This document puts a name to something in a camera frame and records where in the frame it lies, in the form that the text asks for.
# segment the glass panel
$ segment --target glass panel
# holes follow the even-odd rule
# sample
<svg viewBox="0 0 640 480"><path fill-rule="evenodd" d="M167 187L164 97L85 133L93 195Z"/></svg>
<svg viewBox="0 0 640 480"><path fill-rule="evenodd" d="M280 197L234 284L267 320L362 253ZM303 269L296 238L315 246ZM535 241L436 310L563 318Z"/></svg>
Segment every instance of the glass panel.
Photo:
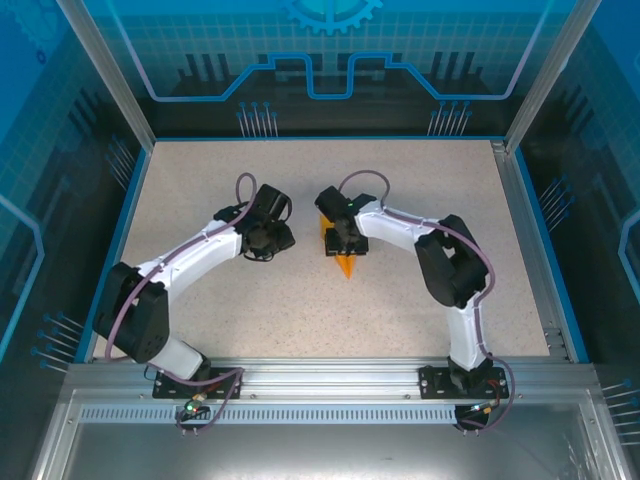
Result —
<svg viewBox="0 0 640 480"><path fill-rule="evenodd" d="M160 137L502 135L574 0L90 0Z"/></svg>
<svg viewBox="0 0 640 480"><path fill-rule="evenodd" d="M28 478L140 146L55 2L0 2L0 39L1 470Z"/></svg>
<svg viewBox="0 0 640 480"><path fill-rule="evenodd" d="M572 405L515 407L497 432L480 438L452 425L218 425L197 439L170 425L81 425L64 478L110 480L124 471L274 480L599 478Z"/></svg>
<svg viewBox="0 0 640 480"><path fill-rule="evenodd" d="M522 144L605 386L640 382L639 20L637 2L602 2Z"/></svg>

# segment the vent slot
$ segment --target vent slot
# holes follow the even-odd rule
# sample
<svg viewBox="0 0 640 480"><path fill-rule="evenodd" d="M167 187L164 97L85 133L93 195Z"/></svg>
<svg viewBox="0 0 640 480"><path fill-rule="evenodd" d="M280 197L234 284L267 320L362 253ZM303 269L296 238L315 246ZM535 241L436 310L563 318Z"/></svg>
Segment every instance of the vent slot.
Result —
<svg viewBox="0 0 640 480"><path fill-rule="evenodd" d="M212 411L186 424L202 424ZM80 415L81 423L173 424L180 405L91 405ZM231 405L219 423L237 425L356 425L356 424L453 424L455 407L448 405Z"/></svg>

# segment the gear icon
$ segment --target gear icon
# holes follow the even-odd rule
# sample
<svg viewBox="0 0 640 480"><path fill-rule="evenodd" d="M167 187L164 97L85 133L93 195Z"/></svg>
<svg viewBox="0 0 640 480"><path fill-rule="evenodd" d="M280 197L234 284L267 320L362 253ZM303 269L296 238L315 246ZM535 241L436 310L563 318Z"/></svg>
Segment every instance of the gear icon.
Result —
<svg viewBox="0 0 640 480"><path fill-rule="evenodd" d="M13 13L29 41L44 50L58 32L58 13L55 0L0 0L0 13Z"/></svg>
<svg viewBox="0 0 640 480"><path fill-rule="evenodd" d="M301 28L333 35L336 30L347 33L350 27L360 28L362 20L371 20L373 10L382 7L382 0L282 0L282 7Z"/></svg>

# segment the enclosure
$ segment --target enclosure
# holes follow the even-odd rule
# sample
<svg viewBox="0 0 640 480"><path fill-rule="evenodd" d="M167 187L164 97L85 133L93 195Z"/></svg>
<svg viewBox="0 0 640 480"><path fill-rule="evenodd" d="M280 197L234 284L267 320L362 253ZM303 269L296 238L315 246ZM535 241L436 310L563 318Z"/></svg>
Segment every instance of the enclosure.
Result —
<svg viewBox="0 0 640 480"><path fill-rule="evenodd" d="M3 478L635 478L638 20L614 0L0 2ZM491 258L499 428L463 435L477 402L421 398L451 339L415 256L372 240L349 280L325 256L314 199L361 169ZM296 245L171 304L172 334L244 369L182 438L184 401L103 358L94 323L112 267L197 234L244 171L291 198Z"/></svg>

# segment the blue border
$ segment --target blue border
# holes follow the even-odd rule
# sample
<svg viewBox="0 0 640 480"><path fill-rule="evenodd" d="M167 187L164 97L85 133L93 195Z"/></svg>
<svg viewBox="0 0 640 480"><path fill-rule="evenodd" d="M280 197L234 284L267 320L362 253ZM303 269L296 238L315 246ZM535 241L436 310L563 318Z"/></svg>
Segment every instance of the blue border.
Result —
<svg viewBox="0 0 640 480"><path fill-rule="evenodd" d="M589 363L589 355L587 355L587 349L584 345L582 334L580 333L580 327L578 327L578 320L576 319L575 312L573 311L573 307L571 306L569 292L567 292L567 286L564 283L564 278L562 278L560 265L558 265L558 258L556 257L555 250L553 249L551 237L549 236L549 231L547 230L547 227L545 225L544 217L542 216L542 210L540 209L540 204L538 203L538 197L536 196L536 193L533 189L533 182L531 182L529 170L527 169L527 165L524 161L524 156L522 155L520 147L516 149L515 153L516 161L518 162L518 168L520 169L524 187L527 191L527 197L529 203L531 204L536 223L538 224L538 231L540 232L540 237L542 238L542 244L547 254L547 259L549 260L551 275L553 276L553 280L556 284L556 290L558 292L558 296L560 297L560 304L562 305L562 310L564 310L564 315L567 319L567 327L569 328L569 336L571 337L567 340L571 341L571 343L573 344L577 356L576 360L580 363Z"/></svg>
<svg viewBox="0 0 640 480"><path fill-rule="evenodd" d="M502 135L478 135L468 137L433 137L428 135L371 135L349 137L158 137L158 142L272 142L290 140L504 140Z"/></svg>
<svg viewBox="0 0 640 480"><path fill-rule="evenodd" d="M98 302L102 295L104 284L107 281L107 274L109 273L109 270L111 270L111 267L115 265L122 256L129 228L131 228L131 222L133 221L133 214L136 211L136 205L140 198L142 184L144 183L144 178L147 174L147 169L149 168L150 159L151 154L148 154L144 149L141 149L140 155L138 155L138 160L136 161L136 168L131 176L131 182L129 182L127 195L124 197L116 229L113 232L111 245L109 246L109 251L107 252L107 257L104 261L104 267L102 268L102 273L100 274L100 279L96 286L96 293L93 296L93 301L91 302L91 308L87 315L87 322L85 323L82 337L80 337L80 344L78 345L78 350L76 351L74 359L75 363L84 363L87 360L87 353L92 344L93 319L96 315L96 310L98 309Z"/></svg>
<svg viewBox="0 0 640 480"><path fill-rule="evenodd" d="M429 137L429 136L361 136L361 137L277 137L277 138L269 138L272 140L373 140L373 139L383 139L383 140L504 140L502 136L474 136L474 137ZM265 141L264 138L256 138L252 140ZM246 138L207 138L207 137L198 137L198 138L185 138L185 137L164 137L158 138L158 142L192 142L192 141L247 141ZM529 176L529 170L527 169L526 163L524 161L524 157L520 148L518 148L515 152L515 157L517 161L518 168L521 172L522 179L524 182L524 186L527 193L527 199L531 204L533 214L536 220L536 224L538 227L538 231L540 232L540 237L542 238L542 243L545 249L545 253L547 255L547 259L549 261L549 265L551 267L551 274L553 276L556 289L558 291L558 296L560 297L560 303L562 309L564 311L567 326L569 328L570 340L573 343L574 349L576 351L576 360L580 363L589 363L589 356L587 355L587 350L584 345L584 341L582 339L582 334L580 333L580 328L578 327L578 322L573 311L573 307L571 305L571 301L569 299L569 294L567 292L566 285L564 283L564 279L562 277L562 273L560 272L560 266L558 265L558 259L555 255L555 251L553 249L553 245L551 243L551 237L549 236L549 232L544 223L544 218L542 216L542 211L540 210L540 205L538 204L538 199L536 197L535 191L533 189L533 183L531 182L531 177ZM78 347L78 351L76 353L75 362L85 362L86 354L91 345L91 339L93 336L93 319L96 314L96 310L98 308L98 300L100 295L102 294L102 289L104 288L104 283L106 281L107 274L111 267L118 261L120 256L122 255L122 251L124 249L124 245L127 239L127 234L129 232L129 228L131 227L131 222L133 220L133 215L135 213L136 205L138 203L138 199L140 198L140 191L142 190L142 184L144 183L144 178L147 173L147 169L149 167L151 155L148 155L144 150L140 152L140 156L138 157L138 161L136 163L136 169L133 172L133 177L131 179L131 183L129 186L129 190L127 191L127 196L125 197L124 204L122 206L122 211L120 213L120 217L118 218L118 223L116 225L115 232L113 234L113 239L111 241L111 246L109 247L109 252L107 253L107 258L105 259L104 268L102 270L102 274L100 275L100 280L98 282L98 286L96 288L96 294L94 295L93 302L91 304L91 308L89 310L89 315L87 317L87 323L85 326L85 330L82 334L82 338L80 340L80 346Z"/></svg>

